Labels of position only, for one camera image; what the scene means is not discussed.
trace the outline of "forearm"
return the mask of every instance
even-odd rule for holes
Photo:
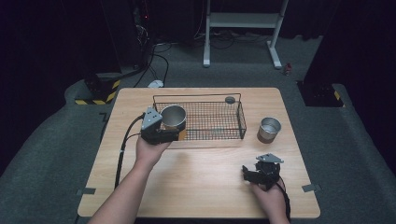
[[[89,223],[134,223],[150,171],[135,164]]]

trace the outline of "gray carpet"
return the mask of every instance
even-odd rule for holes
[[[304,75],[320,39],[280,38],[276,49],[292,72],[275,70],[264,41],[212,48],[210,68],[202,67],[203,48],[173,45],[158,52],[169,62],[166,87],[276,87],[288,110],[321,215],[292,223],[396,223],[396,180],[365,131],[347,90],[334,84],[346,107],[306,107],[296,80]],[[227,42],[213,41],[224,47]],[[157,51],[168,49],[159,46]],[[152,68],[163,78],[166,63]],[[139,75],[121,81],[131,88]],[[147,72],[137,87],[147,87]],[[75,105],[82,80],[65,93],[66,105],[44,121],[25,142],[0,179],[0,223],[74,223],[81,196],[100,145],[110,105]],[[80,217],[77,223],[86,223]],[[138,219],[136,223],[259,223],[260,220]]]

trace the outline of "stainless steel cup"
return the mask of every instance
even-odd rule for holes
[[[161,111],[165,129],[179,129],[178,140],[183,140],[187,135],[187,112],[180,105],[169,105]]]
[[[265,118],[260,124],[259,132],[257,133],[257,138],[265,143],[272,143],[276,135],[280,132],[282,125],[279,120],[275,118]]]

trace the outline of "wooden table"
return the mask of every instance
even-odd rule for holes
[[[78,214],[91,217],[114,189],[122,139],[130,123],[153,104],[153,95],[241,93],[247,124],[243,140],[179,141],[163,153],[154,167],[138,213],[139,217],[260,218],[265,214],[243,180],[241,167],[254,170],[256,157],[273,153],[281,163],[290,197],[291,217],[318,217],[313,191],[302,186],[310,180],[282,97],[275,88],[165,88],[122,89],[87,183],[94,194],[83,194]],[[275,117],[282,130],[272,144],[257,139],[260,121]],[[139,133],[137,122],[131,133]],[[121,179],[134,164],[135,137],[125,150]]]

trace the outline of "human hand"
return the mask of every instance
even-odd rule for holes
[[[277,184],[285,189],[282,179]],[[278,185],[273,185],[267,191],[264,191],[259,185],[250,183],[253,193],[259,200],[260,207],[268,216],[271,224],[289,223],[286,217],[286,204],[282,190]]]
[[[144,169],[151,171],[169,145],[171,143],[151,145],[139,136],[136,141],[135,166],[142,166]]]

